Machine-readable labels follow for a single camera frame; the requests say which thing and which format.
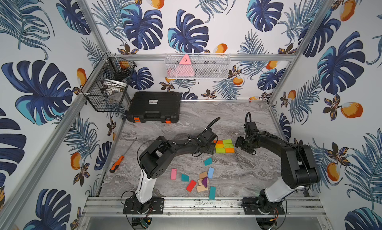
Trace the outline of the lime green block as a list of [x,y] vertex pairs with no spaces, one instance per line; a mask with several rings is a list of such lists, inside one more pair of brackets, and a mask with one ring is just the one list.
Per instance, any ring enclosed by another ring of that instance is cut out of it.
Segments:
[[232,143],[224,143],[225,148],[234,148],[234,145]]
[[224,148],[216,148],[216,153],[226,153],[226,150]]

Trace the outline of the small teal block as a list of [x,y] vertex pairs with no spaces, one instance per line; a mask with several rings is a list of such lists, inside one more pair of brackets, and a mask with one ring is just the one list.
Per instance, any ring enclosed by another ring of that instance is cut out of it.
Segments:
[[190,177],[186,174],[182,174],[181,175],[181,181],[182,182],[188,182],[188,181],[190,181]]

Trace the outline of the pink block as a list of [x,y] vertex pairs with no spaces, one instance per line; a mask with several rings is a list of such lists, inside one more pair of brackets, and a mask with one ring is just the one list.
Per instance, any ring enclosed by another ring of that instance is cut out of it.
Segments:
[[175,168],[171,169],[170,179],[171,180],[176,180],[177,179],[177,169],[175,169]]

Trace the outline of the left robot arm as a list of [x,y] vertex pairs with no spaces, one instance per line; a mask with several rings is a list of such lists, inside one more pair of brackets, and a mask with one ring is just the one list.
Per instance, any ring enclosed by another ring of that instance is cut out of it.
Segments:
[[198,157],[204,153],[213,155],[218,136],[212,130],[219,117],[211,121],[198,135],[188,135],[185,140],[168,140],[159,136],[150,141],[150,145],[137,158],[140,167],[140,179],[137,189],[123,203],[123,214],[162,214],[164,198],[154,197],[153,189],[159,178],[177,156],[190,154]]

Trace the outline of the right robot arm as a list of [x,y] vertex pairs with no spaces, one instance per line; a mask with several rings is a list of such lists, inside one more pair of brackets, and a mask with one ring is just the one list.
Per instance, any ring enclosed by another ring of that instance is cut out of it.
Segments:
[[281,158],[281,178],[260,191],[257,197],[244,197],[242,207],[246,215],[284,213],[284,199],[297,190],[310,187],[321,180],[313,151],[308,145],[289,143],[266,131],[259,131],[251,113],[245,116],[245,136],[238,137],[235,147],[251,154],[265,148]]

